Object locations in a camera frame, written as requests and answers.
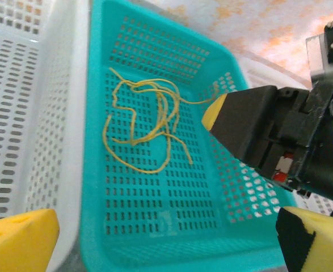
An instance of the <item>yellow foam pad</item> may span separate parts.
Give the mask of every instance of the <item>yellow foam pad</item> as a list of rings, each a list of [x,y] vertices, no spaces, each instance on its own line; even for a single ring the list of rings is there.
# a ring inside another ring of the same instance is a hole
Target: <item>yellow foam pad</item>
[[[45,271],[58,236],[51,209],[0,219],[0,271]]]
[[[315,233],[301,271],[333,271],[333,218],[295,207],[285,209],[302,220],[309,234]]]
[[[212,105],[206,109],[203,118],[201,120],[202,125],[206,128],[207,131],[210,131],[218,117],[219,111],[221,110],[224,100],[226,99],[227,94],[223,94],[213,102]]]

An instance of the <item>yellow twine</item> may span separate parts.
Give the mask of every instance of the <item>yellow twine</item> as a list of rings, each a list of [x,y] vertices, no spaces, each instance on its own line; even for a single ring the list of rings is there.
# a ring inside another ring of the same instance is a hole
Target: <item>yellow twine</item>
[[[183,99],[180,96],[180,92],[179,92],[179,89],[176,86],[176,84],[167,80],[167,79],[156,78],[156,79],[146,79],[146,80],[142,80],[142,81],[139,81],[139,82],[131,82],[130,80],[124,79],[113,68],[109,68],[109,69],[121,80],[117,84],[114,91],[112,92],[112,97],[113,97],[112,106],[116,109],[121,109],[121,110],[132,112],[131,125],[130,125],[130,140],[129,141],[120,141],[120,140],[115,139],[115,138],[112,138],[112,140],[116,143],[121,143],[121,144],[129,143],[132,146],[135,146],[139,143],[148,142],[148,141],[150,141],[150,140],[152,140],[156,137],[164,135],[167,139],[167,150],[166,150],[167,155],[166,155],[165,161],[156,170],[143,170],[141,168],[137,168],[137,167],[125,162],[123,159],[121,159],[119,156],[117,156],[117,154],[109,147],[109,145],[107,143],[107,130],[108,130],[109,123],[111,122],[111,118],[112,118],[111,114],[107,117],[106,122],[104,124],[103,132],[102,132],[102,140],[103,140],[103,143],[104,143],[104,146],[105,146],[106,150],[109,153],[111,153],[111,155],[117,161],[126,165],[127,167],[129,167],[133,170],[139,171],[141,173],[154,174],[154,173],[158,173],[158,172],[162,171],[165,168],[165,166],[168,165],[168,163],[170,161],[170,157],[171,157],[171,155],[170,155],[171,139],[174,139],[174,140],[178,141],[183,146],[184,151],[186,153],[186,156],[189,160],[189,163],[193,164],[193,160],[190,156],[187,145],[181,139],[179,139],[178,137],[170,134],[170,129],[169,129],[169,126],[168,126],[168,122],[170,122],[175,117],[174,125],[172,127],[172,132],[175,133],[176,132],[176,127],[177,127],[179,119],[180,119],[180,113],[179,113],[180,102],[184,102],[186,104],[192,104],[192,105],[208,103],[208,102],[212,101],[213,99],[215,99],[215,97],[218,93],[218,88],[216,88],[216,92],[214,93],[213,97],[211,97],[210,99],[206,99],[206,100],[203,100],[203,101],[192,102],[192,101],[188,101],[186,99]],[[172,88],[175,91],[173,91],[170,88],[161,86],[157,82],[168,83],[169,85],[172,86]],[[130,108],[130,107],[121,107],[121,106],[117,105],[117,92],[119,91],[120,87],[123,84],[128,85],[132,92],[135,92],[135,93],[138,93],[138,94],[142,94],[142,93],[145,93],[145,92],[155,92],[155,94],[156,94],[157,103],[158,103],[158,113],[157,113],[156,125],[155,125],[154,129],[151,130],[150,132],[148,132],[148,134],[146,136],[143,136],[139,139],[134,139],[134,126],[135,126],[136,117],[137,117],[136,111],[133,108]],[[138,90],[138,88],[145,87],[145,86],[150,86],[151,88],[144,89],[144,90]],[[168,102],[167,102],[167,99],[165,97],[165,94],[170,95],[171,98],[173,99],[173,102],[174,102],[174,108],[172,109],[172,112],[170,113],[169,116],[167,116],[168,115]]]

